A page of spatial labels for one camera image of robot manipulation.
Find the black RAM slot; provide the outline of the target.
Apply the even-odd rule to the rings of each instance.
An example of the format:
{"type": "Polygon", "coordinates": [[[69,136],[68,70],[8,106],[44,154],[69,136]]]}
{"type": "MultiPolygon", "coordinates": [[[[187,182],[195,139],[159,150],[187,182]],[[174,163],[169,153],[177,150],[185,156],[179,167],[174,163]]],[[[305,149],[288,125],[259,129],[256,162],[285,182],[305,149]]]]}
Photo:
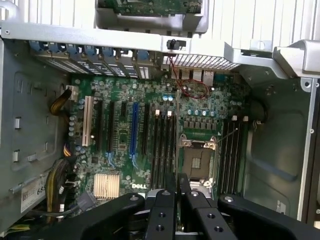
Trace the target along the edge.
{"type": "Polygon", "coordinates": [[[242,121],[241,123],[241,138],[239,145],[239,161],[238,161],[238,177],[236,195],[243,196],[245,168],[246,168],[246,150],[248,142],[248,121],[242,121]]]}
{"type": "Polygon", "coordinates": [[[237,165],[238,152],[238,135],[239,135],[239,121],[231,121],[228,124],[228,137],[226,142],[225,152],[225,183],[224,192],[231,194],[235,183],[235,170],[237,165]]]}
{"type": "Polygon", "coordinates": [[[152,174],[151,174],[151,187],[155,186],[155,177],[156,177],[156,158],[157,158],[157,138],[158,138],[158,124],[159,124],[159,115],[160,110],[155,110],[155,119],[154,119],[154,131],[153,131],[153,143],[152,143],[152,174]]]}
{"type": "Polygon", "coordinates": [[[175,162],[175,148],[176,148],[176,116],[173,115],[171,119],[171,133],[170,133],[170,150],[169,150],[169,172],[174,171],[175,162]]]}
{"type": "Polygon", "coordinates": [[[240,167],[240,155],[241,155],[241,141],[242,141],[242,132],[243,132],[243,122],[237,121],[236,131],[233,134],[233,145],[232,145],[232,172],[230,175],[230,192],[235,194],[238,187],[238,178],[239,178],[239,167],[240,167]]]}
{"type": "MultiPolygon", "coordinates": [[[[232,120],[228,120],[225,122],[223,136],[232,132],[235,129],[235,123],[232,120]]],[[[224,194],[228,192],[228,184],[229,184],[229,174],[232,162],[232,151],[233,151],[233,137],[234,134],[225,138],[221,144],[221,170],[220,170],[220,194],[224,194]]]]}
{"type": "Polygon", "coordinates": [[[157,176],[157,187],[161,187],[161,162],[162,162],[162,148],[163,148],[163,132],[164,132],[164,125],[165,125],[165,115],[161,115],[161,122],[160,122],[160,140],[159,140],[159,151],[158,151],[158,176],[157,176]]]}
{"type": "Polygon", "coordinates": [[[164,162],[163,162],[163,174],[166,175],[169,162],[170,162],[170,135],[171,135],[171,120],[172,111],[167,112],[166,128],[165,128],[165,141],[164,141],[164,162]]]}

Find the long black expansion slot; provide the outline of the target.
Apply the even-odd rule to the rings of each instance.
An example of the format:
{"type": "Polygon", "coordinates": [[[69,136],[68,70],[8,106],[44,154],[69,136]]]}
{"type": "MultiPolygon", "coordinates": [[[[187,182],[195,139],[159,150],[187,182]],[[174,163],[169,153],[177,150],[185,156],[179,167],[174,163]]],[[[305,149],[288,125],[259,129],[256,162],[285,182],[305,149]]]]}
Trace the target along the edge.
{"type": "Polygon", "coordinates": [[[147,154],[149,119],[150,119],[150,104],[146,103],[144,106],[142,148],[141,148],[143,155],[147,154]]]}
{"type": "Polygon", "coordinates": [[[102,149],[102,135],[103,135],[103,110],[104,103],[99,99],[94,105],[95,115],[94,115],[94,129],[92,135],[95,140],[96,151],[99,152],[102,149]]]}
{"type": "Polygon", "coordinates": [[[115,114],[115,102],[109,103],[108,111],[108,126],[107,126],[107,146],[106,150],[108,153],[113,150],[113,135],[114,135],[114,114],[115,114]]]}

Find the blue expansion slot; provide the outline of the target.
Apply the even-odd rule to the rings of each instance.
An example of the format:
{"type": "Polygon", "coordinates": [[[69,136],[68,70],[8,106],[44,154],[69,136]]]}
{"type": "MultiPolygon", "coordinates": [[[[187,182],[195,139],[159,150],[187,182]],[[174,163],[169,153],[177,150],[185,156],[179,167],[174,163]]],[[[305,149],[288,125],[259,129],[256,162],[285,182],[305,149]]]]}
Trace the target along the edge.
{"type": "Polygon", "coordinates": [[[137,102],[134,102],[132,106],[132,119],[131,119],[131,139],[130,139],[131,156],[135,155],[135,152],[136,152],[138,115],[139,115],[139,104],[137,102]]]}

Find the white expansion slot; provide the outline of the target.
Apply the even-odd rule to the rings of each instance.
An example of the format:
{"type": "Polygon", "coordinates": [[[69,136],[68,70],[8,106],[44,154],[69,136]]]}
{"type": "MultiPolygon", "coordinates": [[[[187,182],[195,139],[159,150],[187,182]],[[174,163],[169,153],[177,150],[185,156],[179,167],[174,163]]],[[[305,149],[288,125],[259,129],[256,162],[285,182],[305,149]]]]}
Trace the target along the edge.
{"type": "Polygon", "coordinates": [[[94,108],[94,97],[86,96],[83,111],[82,146],[91,145],[92,117],[94,108]]]}

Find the open metal socket cover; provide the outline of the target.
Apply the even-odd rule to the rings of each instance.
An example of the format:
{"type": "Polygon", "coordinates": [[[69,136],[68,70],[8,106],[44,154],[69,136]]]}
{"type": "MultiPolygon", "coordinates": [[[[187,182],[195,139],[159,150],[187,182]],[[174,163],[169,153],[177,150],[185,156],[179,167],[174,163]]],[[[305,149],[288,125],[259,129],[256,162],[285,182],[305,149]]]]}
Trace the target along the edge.
{"type": "Polygon", "coordinates": [[[206,198],[211,198],[215,200],[216,198],[216,182],[213,180],[213,178],[208,179],[196,179],[191,178],[189,180],[190,188],[195,191],[202,192],[206,198]]]}

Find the metal CPU socket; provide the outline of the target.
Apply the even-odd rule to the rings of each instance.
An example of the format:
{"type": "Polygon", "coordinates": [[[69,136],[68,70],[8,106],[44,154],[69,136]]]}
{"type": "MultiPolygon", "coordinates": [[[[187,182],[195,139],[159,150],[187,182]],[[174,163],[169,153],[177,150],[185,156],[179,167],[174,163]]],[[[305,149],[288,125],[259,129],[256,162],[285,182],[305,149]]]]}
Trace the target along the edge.
{"type": "Polygon", "coordinates": [[[187,137],[182,133],[178,146],[182,150],[181,171],[195,186],[212,189],[217,180],[218,140],[212,135],[204,139],[187,137]]]}

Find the silver chipset heatsink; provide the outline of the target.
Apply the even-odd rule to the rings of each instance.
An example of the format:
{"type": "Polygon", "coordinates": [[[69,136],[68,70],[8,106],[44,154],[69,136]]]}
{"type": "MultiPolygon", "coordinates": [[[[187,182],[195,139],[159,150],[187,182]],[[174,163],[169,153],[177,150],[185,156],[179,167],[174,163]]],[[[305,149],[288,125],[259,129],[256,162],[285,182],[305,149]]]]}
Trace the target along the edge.
{"type": "Polygon", "coordinates": [[[93,195],[97,199],[112,200],[120,195],[120,176],[118,174],[97,173],[94,175],[93,195]]]}

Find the thin metal locking lever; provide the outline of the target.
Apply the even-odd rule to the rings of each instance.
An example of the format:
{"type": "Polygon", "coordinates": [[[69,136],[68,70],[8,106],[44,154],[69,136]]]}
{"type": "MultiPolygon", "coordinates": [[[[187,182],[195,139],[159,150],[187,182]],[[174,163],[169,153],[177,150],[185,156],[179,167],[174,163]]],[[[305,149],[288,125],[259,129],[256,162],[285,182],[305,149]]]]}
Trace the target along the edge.
{"type": "Polygon", "coordinates": [[[238,128],[235,128],[233,131],[229,132],[227,135],[223,136],[220,140],[218,140],[216,143],[220,143],[221,141],[223,141],[224,139],[228,138],[229,136],[231,136],[232,134],[234,134],[236,131],[238,131],[238,128]]]}

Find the green Dell motherboard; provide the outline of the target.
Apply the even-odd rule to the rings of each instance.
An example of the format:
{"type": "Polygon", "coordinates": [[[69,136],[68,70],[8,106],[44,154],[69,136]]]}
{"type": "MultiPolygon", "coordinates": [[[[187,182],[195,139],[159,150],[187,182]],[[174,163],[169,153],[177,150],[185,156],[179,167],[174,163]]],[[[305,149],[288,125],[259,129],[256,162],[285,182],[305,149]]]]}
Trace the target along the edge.
{"type": "MultiPolygon", "coordinates": [[[[158,79],[133,79],[120,77],[76,76],[72,80],[75,88],[75,102],[69,118],[68,142],[65,153],[75,157],[73,167],[76,196],[90,191],[94,195],[95,174],[119,175],[119,196],[138,193],[145,196],[150,190],[165,188],[164,155],[167,112],[176,116],[176,142],[174,168],[167,173],[182,173],[182,150],[179,147],[181,134],[192,139],[224,136],[224,126],[228,120],[246,121],[247,100],[250,87],[243,80],[236,80],[231,74],[218,74],[213,78],[213,86],[206,86],[193,79],[180,80],[164,75],[158,79]],[[93,97],[90,146],[82,146],[85,97],[93,97]],[[95,123],[94,106],[103,101],[103,130],[101,150],[96,150],[93,136],[95,123]],[[107,152],[108,115],[110,102],[115,102],[112,152],[107,152]],[[121,117],[121,104],[126,102],[126,116],[121,117]],[[135,155],[130,154],[133,104],[138,103],[138,126],[135,155]],[[150,104],[146,155],[142,154],[145,104],[150,104]],[[153,134],[155,111],[159,110],[156,170],[152,188],[153,134]],[[161,187],[158,182],[158,155],[160,143],[161,116],[165,116],[161,158],[161,187]]],[[[217,178],[215,196],[221,165],[221,146],[218,143],[217,178]]]]}

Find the silver metal PC case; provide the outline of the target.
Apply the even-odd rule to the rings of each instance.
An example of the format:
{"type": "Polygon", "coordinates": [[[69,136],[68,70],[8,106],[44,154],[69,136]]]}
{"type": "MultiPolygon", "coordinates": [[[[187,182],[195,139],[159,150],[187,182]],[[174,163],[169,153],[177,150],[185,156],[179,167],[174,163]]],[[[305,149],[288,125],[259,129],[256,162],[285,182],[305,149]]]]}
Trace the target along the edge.
{"type": "Polygon", "coordinates": [[[81,214],[74,156],[65,152],[75,77],[156,80],[162,64],[230,74],[250,88],[243,198],[310,222],[317,186],[320,41],[300,40],[273,52],[231,47],[221,40],[146,32],[0,22],[0,237],[81,214]],[[176,40],[175,50],[167,49],[176,40]],[[29,41],[38,41],[34,51],[29,41]],[[52,53],[48,43],[59,43],[52,53]],[[66,44],[77,47],[70,55],[66,44]],[[94,46],[88,57],[84,46],[94,46]],[[113,48],[104,61],[102,47],[113,48]],[[148,51],[138,60],[137,51],[148,51]],[[21,191],[45,179],[45,196],[21,213],[21,191]]]}

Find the white power supply label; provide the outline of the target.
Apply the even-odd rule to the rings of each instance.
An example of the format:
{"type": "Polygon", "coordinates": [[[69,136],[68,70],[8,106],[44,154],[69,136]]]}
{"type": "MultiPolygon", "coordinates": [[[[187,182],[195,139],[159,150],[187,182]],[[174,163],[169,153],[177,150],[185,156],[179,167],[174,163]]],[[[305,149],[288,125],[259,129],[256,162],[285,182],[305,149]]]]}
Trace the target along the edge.
{"type": "Polygon", "coordinates": [[[44,178],[39,178],[21,189],[21,213],[25,212],[45,197],[45,184],[46,180],[44,178]]]}

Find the silver rear port block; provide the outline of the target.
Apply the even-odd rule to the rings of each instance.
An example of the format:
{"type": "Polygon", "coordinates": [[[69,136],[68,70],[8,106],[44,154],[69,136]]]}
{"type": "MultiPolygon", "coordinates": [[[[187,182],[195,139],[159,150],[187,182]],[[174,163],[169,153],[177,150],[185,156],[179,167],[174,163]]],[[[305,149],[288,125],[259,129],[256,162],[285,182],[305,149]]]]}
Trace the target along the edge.
{"type": "Polygon", "coordinates": [[[172,79],[178,80],[195,80],[202,82],[207,86],[213,86],[215,72],[209,69],[200,69],[200,68],[190,68],[190,67],[180,67],[174,66],[170,63],[162,64],[160,69],[164,72],[170,72],[169,76],[172,79]]]}

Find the green circuit card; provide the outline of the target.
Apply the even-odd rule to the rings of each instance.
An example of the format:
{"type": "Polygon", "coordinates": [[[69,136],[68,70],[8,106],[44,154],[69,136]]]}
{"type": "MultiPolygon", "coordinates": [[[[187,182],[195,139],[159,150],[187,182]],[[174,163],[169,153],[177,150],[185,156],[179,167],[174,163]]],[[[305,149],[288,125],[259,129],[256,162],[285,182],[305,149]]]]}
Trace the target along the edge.
{"type": "Polygon", "coordinates": [[[97,4],[122,16],[168,17],[199,14],[203,0],[97,0],[97,4]]]}

